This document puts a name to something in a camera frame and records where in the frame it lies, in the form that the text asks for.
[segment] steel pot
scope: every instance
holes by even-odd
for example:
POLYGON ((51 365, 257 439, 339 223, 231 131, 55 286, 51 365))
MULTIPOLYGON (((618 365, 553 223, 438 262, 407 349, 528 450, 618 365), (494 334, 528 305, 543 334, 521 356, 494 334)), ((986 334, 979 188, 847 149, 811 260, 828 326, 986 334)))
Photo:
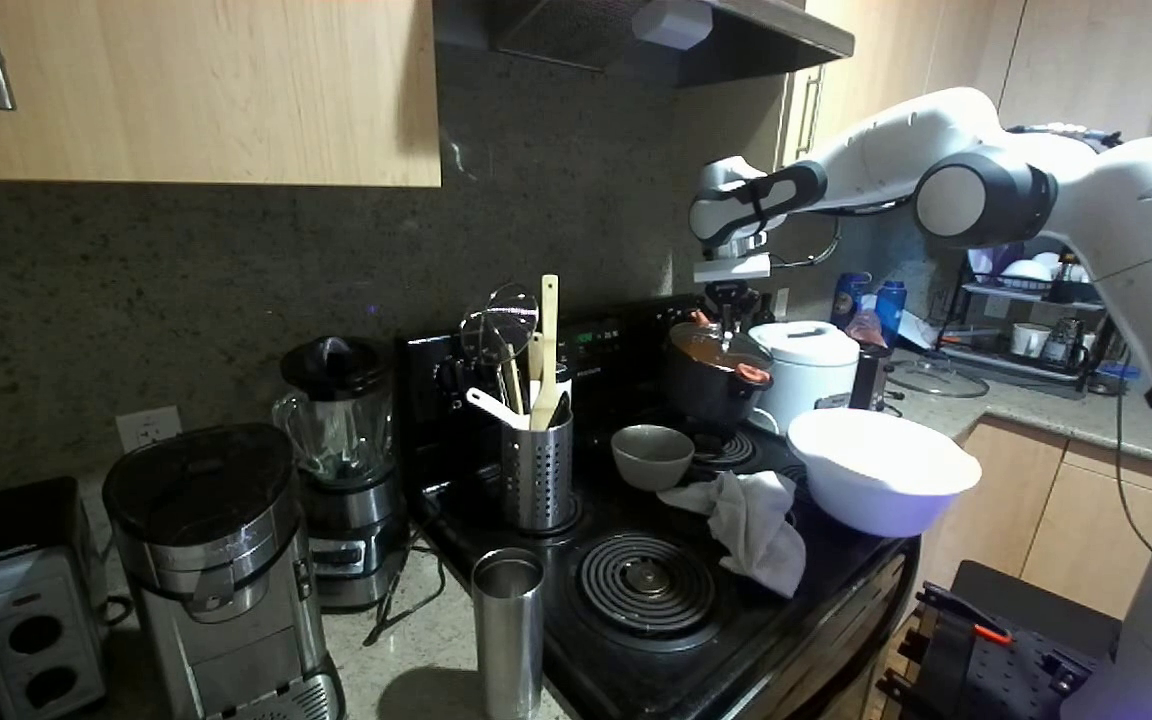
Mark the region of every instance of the steel pot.
POLYGON ((667 326, 663 391, 683 422, 706 439, 728 439, 754 396, 771 382, 764 356, 744 341, 720 341, 715 322, 683 318, 667 326))

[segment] bottle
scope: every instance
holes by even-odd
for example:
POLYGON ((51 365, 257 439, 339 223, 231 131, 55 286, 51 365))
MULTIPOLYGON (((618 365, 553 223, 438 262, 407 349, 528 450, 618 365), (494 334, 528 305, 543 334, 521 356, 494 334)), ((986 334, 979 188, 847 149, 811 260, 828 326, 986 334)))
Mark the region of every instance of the bottle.
POLYGON ((832 285, 832 310, 828 318, 844 330, 859 309, 859 296, 872 293, 872 276, 870 273, 844 273, 837 285, 832 285))
POLYGON ((897 349, 908 286, 904 286, 904 279, 889 276, 889 279, 881 279, 877 296, 881 296, 877 309, 881 309, 883 345, 897 349))
POLYGON ((856 299, 856 317, 847 322, 847 334, 859 345, 859 365, 856 365, 847 409, 877 409, 881 391, 883 391, 881 366, 883 366, 883 349, 889 349, 877 296, 856 299))
POLYGON ((870 293, 856 299, 856 310, 847 318, 847 334, 863 349, 877 349, 883 353, 889 349, 889 334, 883 334, 883 318, 881 318, 881 296, 870 293))

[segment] robotic arm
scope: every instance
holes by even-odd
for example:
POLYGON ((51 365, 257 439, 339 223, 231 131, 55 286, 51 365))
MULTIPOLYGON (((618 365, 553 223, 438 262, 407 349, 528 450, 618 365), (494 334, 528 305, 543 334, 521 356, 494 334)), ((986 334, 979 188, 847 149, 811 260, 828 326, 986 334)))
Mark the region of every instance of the robotic arm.
MULTIPOLYGON (((1011 137, 973 87, 897 103, 771 174, 744 161, 712 163, 691 205, 706 247, 698 279, 767 276, 767 230, 791 215, 897 198, 914 198, 930 236, 964 244, 1053 236, 1075 247, 1152 381, 1152 137, 1109 151, 1064 137, 1011 137)), ((1152 569, 1114 670, 1092 676, 1064 714, 1152 714, 1152 569)))

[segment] toaster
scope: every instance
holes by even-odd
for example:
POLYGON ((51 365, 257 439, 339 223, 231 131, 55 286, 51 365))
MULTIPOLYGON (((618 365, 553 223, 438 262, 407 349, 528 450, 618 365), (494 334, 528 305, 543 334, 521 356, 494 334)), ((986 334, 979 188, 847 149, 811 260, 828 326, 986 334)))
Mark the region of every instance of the toaster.
POLYGON ((0 720, 51 720, 106 694, 95 586, 77 480, 0 490, 0 720))

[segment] bowl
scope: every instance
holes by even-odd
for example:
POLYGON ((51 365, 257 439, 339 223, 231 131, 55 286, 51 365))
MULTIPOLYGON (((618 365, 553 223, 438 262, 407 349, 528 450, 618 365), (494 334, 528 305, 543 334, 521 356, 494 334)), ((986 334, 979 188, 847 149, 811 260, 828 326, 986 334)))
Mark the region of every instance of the bowl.
POLYGON ((889 410, 823 409, 787 422, 811 501, 870 536, 926 536, 979 485, 979 465, 937 428, 889 410))
POLYGON ((663 490, 683 480, 698 445, 667 422, 623 422, 613 435, 618 473, 642 490, 663 490))

